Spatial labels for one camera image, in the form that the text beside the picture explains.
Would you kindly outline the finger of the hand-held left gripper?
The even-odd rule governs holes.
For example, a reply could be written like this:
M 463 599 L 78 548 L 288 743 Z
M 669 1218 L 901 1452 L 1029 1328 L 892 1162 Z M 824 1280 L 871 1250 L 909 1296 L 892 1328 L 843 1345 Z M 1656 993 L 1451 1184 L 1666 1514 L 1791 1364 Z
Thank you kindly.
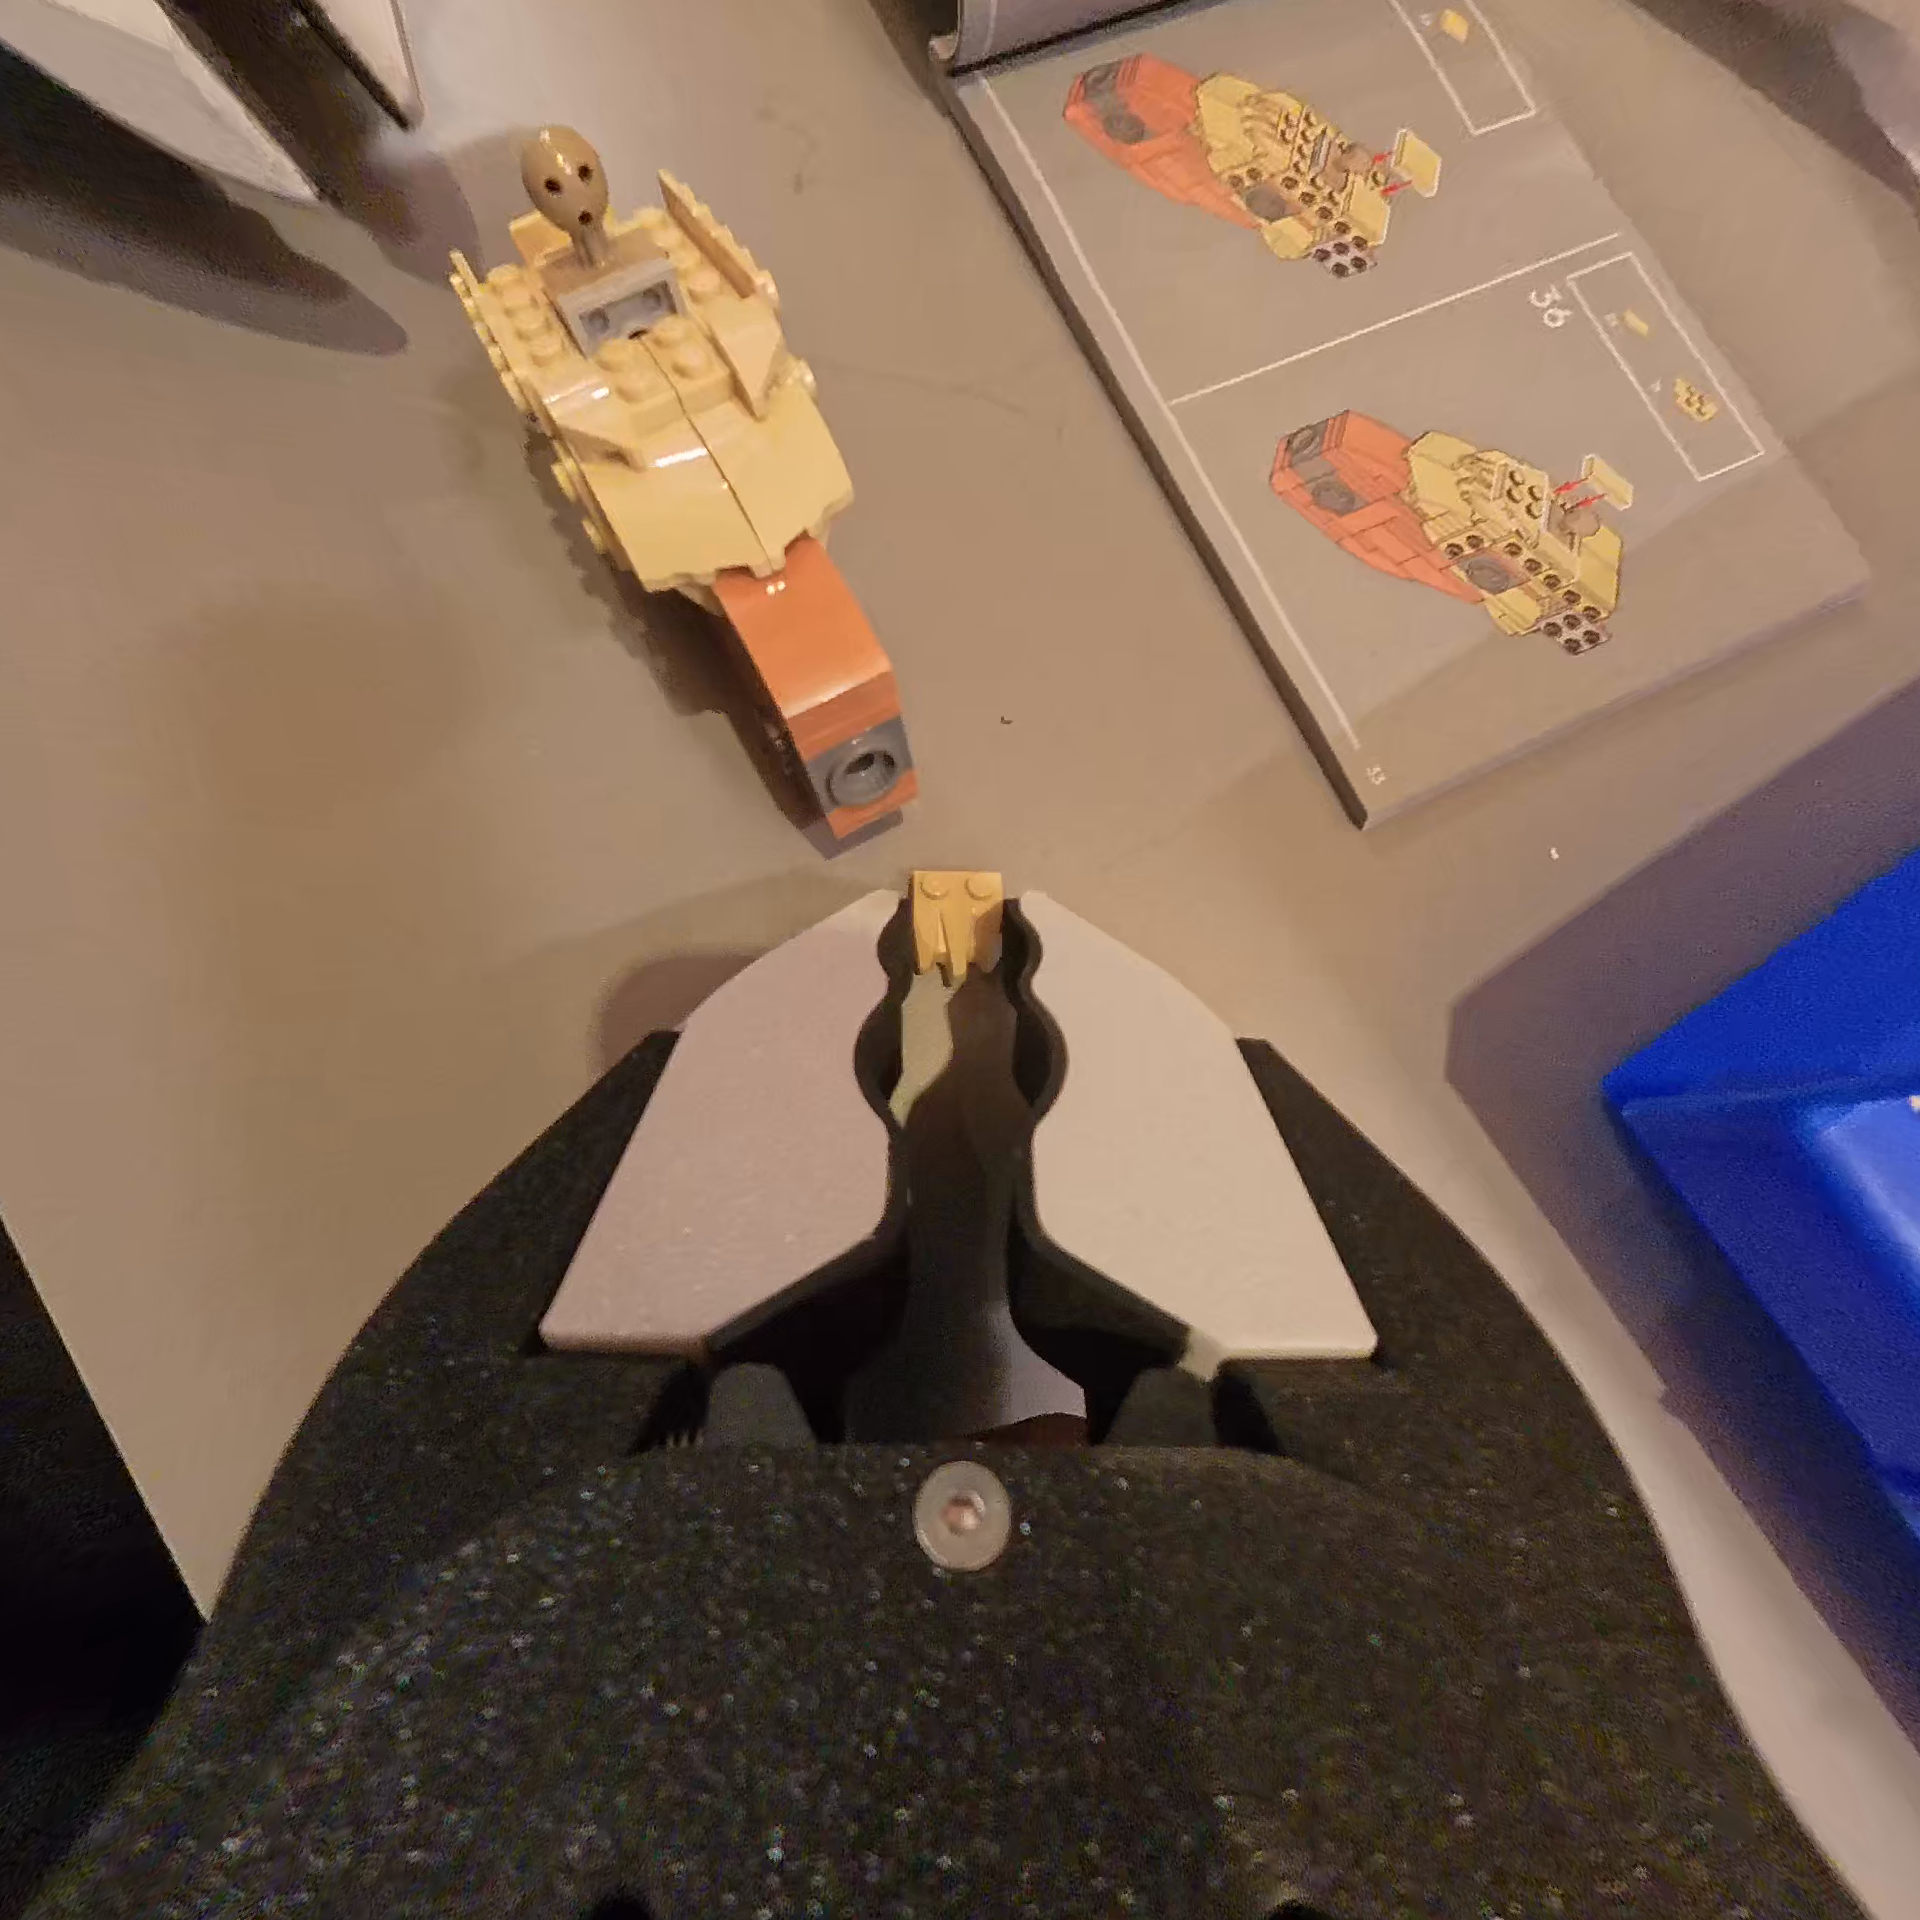
M 398 2 L 4 2 L 4 52 L 208 176 L 316 204 L 304 89 L 357 84 L 416 128 L 426 100 Z

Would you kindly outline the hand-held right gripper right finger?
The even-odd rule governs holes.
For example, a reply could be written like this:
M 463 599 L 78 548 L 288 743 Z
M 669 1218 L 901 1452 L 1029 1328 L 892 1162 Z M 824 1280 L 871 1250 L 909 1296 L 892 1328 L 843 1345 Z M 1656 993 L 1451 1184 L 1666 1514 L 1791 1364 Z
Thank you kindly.
M 1176 976 L 1062 904 L 1006 913 L 1030 1114 L 1007 1291 L 1070 1378 L 1372 1360 L 1375 1327 L 1238 1040 Z

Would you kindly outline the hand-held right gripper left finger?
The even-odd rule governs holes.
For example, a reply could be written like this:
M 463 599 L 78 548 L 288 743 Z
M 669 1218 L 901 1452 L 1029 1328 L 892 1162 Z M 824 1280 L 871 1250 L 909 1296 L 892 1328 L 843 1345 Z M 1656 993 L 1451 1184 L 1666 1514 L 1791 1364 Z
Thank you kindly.
M 904 900 L 871 891 L 684 1021 L 543 1312 L 557 1353 L 859 1362 L 904 1296 L 890 1114 Z

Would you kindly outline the tan claw brick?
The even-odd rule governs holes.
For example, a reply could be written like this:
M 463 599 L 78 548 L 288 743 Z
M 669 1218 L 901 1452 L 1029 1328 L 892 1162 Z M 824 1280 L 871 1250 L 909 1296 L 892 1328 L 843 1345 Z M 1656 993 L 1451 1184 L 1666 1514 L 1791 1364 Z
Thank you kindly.
M 915 871 L 907 888 L 915 970 L 939 971 L 958 989 L 1000 956 L 1004 883 L 998 871 Z

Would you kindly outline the tan and orange brick model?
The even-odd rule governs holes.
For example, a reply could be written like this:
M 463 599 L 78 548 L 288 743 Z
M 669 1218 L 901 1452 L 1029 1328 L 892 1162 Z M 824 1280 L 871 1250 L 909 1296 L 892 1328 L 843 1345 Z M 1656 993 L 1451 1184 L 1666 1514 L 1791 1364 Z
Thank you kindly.
M 684 181 L 611 213 L 576 128 L 518 146 L 515 263 L 448 283 L 591 548 L 718 617 L 764 733 L 843 843 L 918 796 L 895 669 L 828 536 L 852 477 L 776 283 Z

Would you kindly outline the blue plastic bin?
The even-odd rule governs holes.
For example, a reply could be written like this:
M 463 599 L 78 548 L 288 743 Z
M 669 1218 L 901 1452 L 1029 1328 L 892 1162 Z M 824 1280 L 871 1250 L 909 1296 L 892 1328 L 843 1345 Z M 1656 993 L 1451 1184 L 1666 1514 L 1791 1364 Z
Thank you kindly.
M 1599 1080 L 1638 1157 L 1918 1504 L 1918 856 Z

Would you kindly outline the grey instruction booklet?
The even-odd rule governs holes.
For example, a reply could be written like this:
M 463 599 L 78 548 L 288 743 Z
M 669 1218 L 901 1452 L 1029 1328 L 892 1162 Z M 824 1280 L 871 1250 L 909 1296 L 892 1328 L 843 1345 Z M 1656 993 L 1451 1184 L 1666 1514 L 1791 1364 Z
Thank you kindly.
M 966 2 L 930 47 L 1357 828 L 1867 585 L 1512 12 Z

